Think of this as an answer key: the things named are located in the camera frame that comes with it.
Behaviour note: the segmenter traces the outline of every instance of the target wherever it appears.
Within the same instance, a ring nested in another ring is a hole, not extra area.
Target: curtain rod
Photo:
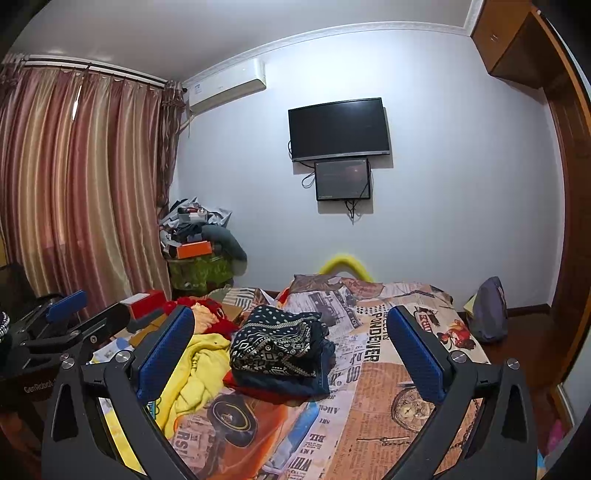
[[[163,88],[166,80],[147,75],[136,70],[130,70],[101,61],[74,59],[70,57],[59,57],[54,55],[29,55],[24,63],[25,67],[53,66],[67,67],[72,69],[90,69],[93,72],[107,73],[116,77],[136,80],[156,87]]]

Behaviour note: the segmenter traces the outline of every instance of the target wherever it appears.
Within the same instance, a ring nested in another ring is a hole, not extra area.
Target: black bag
[[[472,311],[466,310],[468,328],[479,342],[497,342],[507,336],[507,303],[499,277],[484,282],[466,305],[471,303]]]

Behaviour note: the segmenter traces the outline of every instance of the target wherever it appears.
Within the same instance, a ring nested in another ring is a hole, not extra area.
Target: black patterned sweater
[[[270,375],[315,377],[328,328],[321,313],[289,313],[268,305],[253,309],[230,346],[230,366]]]

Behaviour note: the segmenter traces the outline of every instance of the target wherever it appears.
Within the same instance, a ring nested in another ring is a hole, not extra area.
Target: bedspread
[[[252,288],[218,292],[248,312],[265,297]],[[206,408],[181,417],[171,440],[199,478],[216,480],[381,479],[404,453],[434,406],[421,399],[390,342],[385,319],[405,305],[424,330],[475,362],[488,359],[445,292],[421,283],[368,283],[296,275],[281,306],[315,311],[336,344],[330,395],[275,405],[224,388]],[[457,460],[472,428],[473,401],[440,470]]]

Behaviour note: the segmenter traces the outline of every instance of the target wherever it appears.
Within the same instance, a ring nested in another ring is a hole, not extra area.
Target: floor
[[[548,434],[558,412],[548,391],[560,367],[559,349],[554,344],[556,326],[545,313],[531,313],[509,318],[509,333],[501,342],[482,345],[491,363],[513,357],[525,373],[530,388],[538,435],[538,448],[547,454]]]

